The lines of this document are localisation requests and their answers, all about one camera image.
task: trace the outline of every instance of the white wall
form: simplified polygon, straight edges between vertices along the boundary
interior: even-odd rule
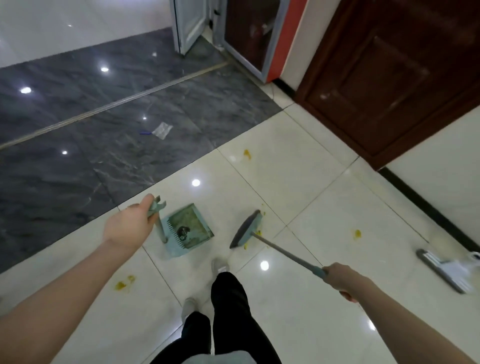
[[[480,107],[387,167],[480,243]]]
[[[280,78],[297,90],[340,0],[309,0]]]
[[[167,26],[169,0],[0,0],[0,67]]]

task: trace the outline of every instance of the shoe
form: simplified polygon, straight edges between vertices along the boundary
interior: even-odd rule
[[[212,260],[212,272],[214,278],[216,278],[219,273],[230,272],[230,267],[228,266],[228,263],[222,258],[215,258],[214,260]]]
[[[189,297],[185,300],[185,302],[183,303],[183,308],[182,308],[182,311],[181,311],[181,321],[183,324],[185,324],[185,320],[187,319],[188,315],[194,313],[194,312],[197,312],[198,311],[198,303],[197,301],[192,298],[192,297]]]

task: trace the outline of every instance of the broom handle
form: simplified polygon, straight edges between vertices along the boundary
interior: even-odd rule
[[[285,249],[282,249],[278,245],[275,245],[275,244],[269,242],[267,239],[261,237],[260,235],[257,235],[254,232],[251,232],[250,235],[254,236],[255,238],[257,238],[261,242],[264,242],[268,246],[271,246],[272,248],[279,251],[280,253],[282,253],[286,257],[290,258],[294,262],[297,262],[301,266],[304,266],[305,268],[307,268],[310,272],[312,272],[317,277],[320,277],[321,279],[324,279],[327,276],[325,271],[323,269],[321,269],[320,267],[314,266],[313,264],[310,264],[310,263],[304,261],[303,259],[298,258],[296,255],[293,255],[292,253],[287,252]]]

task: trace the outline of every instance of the black baseboard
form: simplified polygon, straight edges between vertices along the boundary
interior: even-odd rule
[[[403,182],[387,167],[378,171],[387,181],[389,181],[396,189],[398,189],[406,198],[413,202],[428,217],[437,223],[438,226],[448,232],[455,240],[462,244],[471,252],[480,252],[480,246],[469,238],[454,223],[447,219],[440,211],[428,203],[422,196],[416,193],[409,185]]]
[[[291,88],[289,85],[287,85],[284,81],[280,80],[279,78],[276,78],[275,80],[272,81],[274,84],[277,85],[277,87],[285,92],[285,94],[289,98],[293,98],[295,96],[295,90]]]

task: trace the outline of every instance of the door panel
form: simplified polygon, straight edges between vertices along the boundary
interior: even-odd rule
[[[452,122],[442,109],[476,87],[479,16],[469,0],[342,0],[296,99],[381,167],[419,128],[421,141]]]
[[[175,50],[185,55],[204,31],[208,0],[170,0]]]

